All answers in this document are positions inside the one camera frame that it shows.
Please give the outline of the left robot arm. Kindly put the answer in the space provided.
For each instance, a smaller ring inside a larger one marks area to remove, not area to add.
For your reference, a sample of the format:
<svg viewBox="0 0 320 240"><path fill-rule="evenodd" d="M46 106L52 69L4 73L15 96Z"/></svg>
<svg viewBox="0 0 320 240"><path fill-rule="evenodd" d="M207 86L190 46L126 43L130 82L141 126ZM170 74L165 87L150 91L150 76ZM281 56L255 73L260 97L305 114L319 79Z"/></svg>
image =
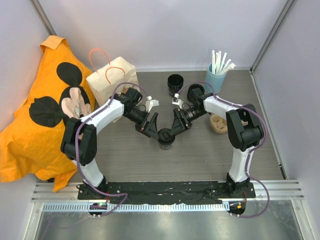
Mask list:
<svg viewBox="0 0 320 240"><path fill-rule="evenodd" d="M136 131L143 135L159 139L157 130L158 114L148 120L150 111L159 105L151 96L146 98L145 109L140 110L138 103L142 94L135 88L128 88L126 93L114 93L101 107L80 119L70 118L61 142L60 150L72 160L83 177L83 185L89 189L93 198L100 200L108 195L108 183L95 160L98 144L97 136L113 120L125 117L134 122Z"/></svg>

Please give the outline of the dark coffee cup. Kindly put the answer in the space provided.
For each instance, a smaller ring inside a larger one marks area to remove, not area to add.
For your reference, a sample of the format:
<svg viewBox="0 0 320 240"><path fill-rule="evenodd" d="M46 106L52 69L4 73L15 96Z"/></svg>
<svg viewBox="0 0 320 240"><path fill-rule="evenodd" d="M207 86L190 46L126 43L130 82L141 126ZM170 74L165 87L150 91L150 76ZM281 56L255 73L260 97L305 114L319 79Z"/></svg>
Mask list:
<svg viewBox="0 0 320 240"><path fill-rule="evenodd" d="M165 142L160 142L159 141L159 146L163 149L163 150L168 150L173 146L173 142L169 142L169 143L165 143Z"/></svg>

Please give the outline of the white paper takeout bag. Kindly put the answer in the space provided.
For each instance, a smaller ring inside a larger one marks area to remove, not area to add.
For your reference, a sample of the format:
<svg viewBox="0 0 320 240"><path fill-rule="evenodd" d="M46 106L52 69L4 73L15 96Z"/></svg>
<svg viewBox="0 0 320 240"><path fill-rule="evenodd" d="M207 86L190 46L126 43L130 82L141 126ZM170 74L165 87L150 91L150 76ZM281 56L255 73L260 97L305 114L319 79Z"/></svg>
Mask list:
<svg viewBox="0 0 320 240"><path fill-rule="evenodd" d="M137 87L136 67L121 56L99 69L95 68L86 81L100 107L112 96L113 91L120 95L125 94L129 88L140 90Z"/></svg>

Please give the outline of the black cup lid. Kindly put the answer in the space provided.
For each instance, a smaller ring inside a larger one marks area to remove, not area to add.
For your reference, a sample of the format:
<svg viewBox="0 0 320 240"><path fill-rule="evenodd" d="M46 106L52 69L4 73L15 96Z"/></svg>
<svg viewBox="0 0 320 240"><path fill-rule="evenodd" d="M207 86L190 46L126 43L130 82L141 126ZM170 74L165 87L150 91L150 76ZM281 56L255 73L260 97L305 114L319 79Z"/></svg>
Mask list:
<svg viewBox="0 0 320 240"><path fill-rule="evenodd" d="M170 134L169 128L162 128L158 131L158 142L162 145L170 145L175 141L175 136Z"/></svg>

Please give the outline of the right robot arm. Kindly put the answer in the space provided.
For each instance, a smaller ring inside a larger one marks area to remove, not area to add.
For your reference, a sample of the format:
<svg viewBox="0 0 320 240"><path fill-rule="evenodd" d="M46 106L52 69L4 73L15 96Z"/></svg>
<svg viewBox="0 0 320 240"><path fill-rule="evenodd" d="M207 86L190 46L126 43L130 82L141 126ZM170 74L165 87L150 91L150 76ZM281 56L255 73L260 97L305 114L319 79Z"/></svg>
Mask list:
<svg viewBox="0 0 320 240"><path fill-rule="evenodd" d="M231 168L226 175L225 192L238 197L249 187L249 169L253 153L265 137L264 121L252 104L238 105L226 101L213 93L193 89L189 94L192 106L188 109L175 108L170 135L176 136L192 126L192 121L205 114L217 114L226 120L227 134L233 147Z"/></svg>

